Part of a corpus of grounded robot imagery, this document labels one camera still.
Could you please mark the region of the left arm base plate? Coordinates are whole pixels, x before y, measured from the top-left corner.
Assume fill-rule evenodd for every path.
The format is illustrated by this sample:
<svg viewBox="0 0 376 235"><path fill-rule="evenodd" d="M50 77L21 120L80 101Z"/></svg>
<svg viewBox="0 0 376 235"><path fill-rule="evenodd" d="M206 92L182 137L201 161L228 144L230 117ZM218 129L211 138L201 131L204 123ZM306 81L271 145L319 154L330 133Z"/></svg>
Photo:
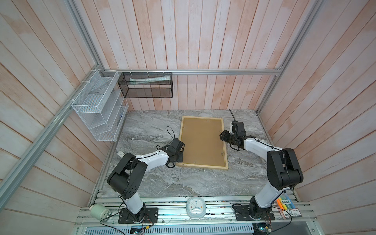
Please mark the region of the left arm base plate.
<svg viewBox="0 0 376 235"><path fill-rule="evenodd" d="M118 224L133 224L133 223L157 223L158 208L141 208L141 210L133 214L127 208L121 209L118 218Z"/></svg>

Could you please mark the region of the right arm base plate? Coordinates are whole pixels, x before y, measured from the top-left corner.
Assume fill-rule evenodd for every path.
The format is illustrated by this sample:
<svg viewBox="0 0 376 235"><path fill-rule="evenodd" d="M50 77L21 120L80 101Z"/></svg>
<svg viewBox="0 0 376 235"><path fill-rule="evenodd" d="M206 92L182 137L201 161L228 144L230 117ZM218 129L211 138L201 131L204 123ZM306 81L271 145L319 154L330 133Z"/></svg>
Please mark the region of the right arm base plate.
<svg viewBox="0 0 376 235"><path fill-rule="evenodd" d="M253 206L233 204L232 209L234 210L237 221L275 220L271 208L263 209Z"/></svg>

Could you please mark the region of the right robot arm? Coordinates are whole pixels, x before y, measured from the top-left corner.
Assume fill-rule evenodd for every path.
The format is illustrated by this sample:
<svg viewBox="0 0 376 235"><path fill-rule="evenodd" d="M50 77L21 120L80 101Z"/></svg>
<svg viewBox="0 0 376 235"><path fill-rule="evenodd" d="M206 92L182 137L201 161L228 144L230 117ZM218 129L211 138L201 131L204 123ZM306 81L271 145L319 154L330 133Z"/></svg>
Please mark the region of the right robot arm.
<svg viewBox="0 0 376 235"><path fill-rule="evenodd" d="M237 221L274 220L273 203L286 191L302 183L304 176L297 156L291 148L278 148L247 135L243 122L234 120L232 132L224 130L220 139L235 146L234 150L246 150L267 162L267 183L263 189L250 199L249 205L232 206Z"/></svg>

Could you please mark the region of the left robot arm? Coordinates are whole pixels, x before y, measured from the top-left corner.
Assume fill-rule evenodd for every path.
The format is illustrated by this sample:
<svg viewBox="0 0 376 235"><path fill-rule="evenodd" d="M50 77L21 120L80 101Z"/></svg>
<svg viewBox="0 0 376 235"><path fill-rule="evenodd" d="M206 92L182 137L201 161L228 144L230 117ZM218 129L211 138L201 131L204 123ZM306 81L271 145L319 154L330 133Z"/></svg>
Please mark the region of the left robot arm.
<svg viewBox="0 0 376 235"><path fill-rule="evenodd" d="M147 171L159 166L174 168L183 161L185 144L173 138L155 152L145 155L125 154L107 178L107 184L119 194L125 204L120 211L120 218L131 222L141 222L146 218L146 206L141 200L138 190Z"/></svg>

